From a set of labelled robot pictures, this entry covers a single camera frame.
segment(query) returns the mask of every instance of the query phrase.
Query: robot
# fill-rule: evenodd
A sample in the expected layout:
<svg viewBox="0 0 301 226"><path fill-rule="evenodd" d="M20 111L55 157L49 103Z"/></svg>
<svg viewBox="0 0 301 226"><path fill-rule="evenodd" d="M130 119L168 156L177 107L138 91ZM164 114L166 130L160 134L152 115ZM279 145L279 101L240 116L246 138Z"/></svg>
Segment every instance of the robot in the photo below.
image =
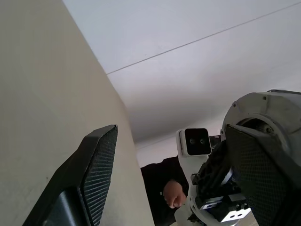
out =
<svg viewBox="0 0 301 226"><path fill-rule="evenodd" d="M190 185L179 226L235 225L251 211L260 226L301 225L301 93L247 94L221 135L182 129L176 140Z"/></svg>

